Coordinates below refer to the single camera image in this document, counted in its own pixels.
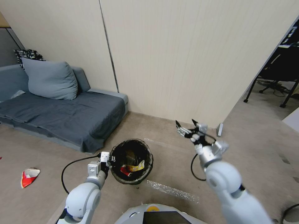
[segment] gray sofa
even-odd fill
[[[83,69],[72,67],[78,82],[74,100],[31,94],[19,65],[0,68],[0,122],[81,152],[94,153],[128,112],[128,97],[91,89]],[[19,90],[25,93],[15,98]]]

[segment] plastic wrap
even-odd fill
[[[190,193],[187,193],[185,191],[182,190],[178,190],[163,184],[159,184],[157,182],[151,181],[151,180],[144,180],[144,182],[146,181],[146,184],[156,190],[159,190],[163,193],[166,193],[168,195],[172,195],[178,198],[182,198],[185,199],[187,201],[192,201],[195,202],[196,204],[199,204],[199,197]]]

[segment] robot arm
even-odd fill
[[[101,189],[108,176],[109,152],[102,152],[99,161],[88,164],[88,177],[66,198],[65,209],[57,224],[89,224],[101,199]]]
[[[224,141],[210,144],[205,140],[207,125],[192,120],[195,129],[188,130],[177,123],[180,135],[190,138],[195,145],[208,185],[217,194],[227,223],[271,224],[272,221],[260,202],[242,185],[242,177],[231,164],[221,161],[228,149]]]

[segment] chair leg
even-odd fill
[[[251,87],[250,87],[250,89],[249,89],[249,92],[248,92],[248,94],[247,94],[247,97],[246,97],[245,100],[243,100],[244,103],[247,103],[247,102],[248,102],[248,98],[249,98],[249,96],[250,96],[250,94],[251,94],[251,91],[252,91],[252,89],[253,89],[253,87],[254,87],[254,84],[255,84],[255,82],[256,82],[257,79],[258,79],[258,76],[253,80],[253,83],[252,83],[252,85],[251,85]]]
[[[259,93],[263,93],[265,90],[271,88],[272,86],[276,85],[277,83],[278,83],[278,81],[273,81],[272,83],[270,83],[269,85],[267,85],[266,88],[260,90]]]
[[[285,108],[285,107],[286,107],[287,102],[289,101],[290,97],[292,96],[292,94],[293,94],[295,88],[297,87],[298,83],[299,83],[299,79],[296,80],[296,82],[295,82],[295,84],[293,85],[293,87],[292,87],[290,93],[287,95],[287,97],[285,98],[284,102],[280,105],[280,107],[282,107],[282,108]]]

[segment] black trash bag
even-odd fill
[[[131,138],[122,141],[113,147],[110,155],[115,157],[111,173],[122,184],[140,184],[153,168],[153,154],[150,152],[148,145],[140,139]],[[132,172],[130,176],[121,172],[123,165],[138,166],[142,160],[144,160],[142,170]]]

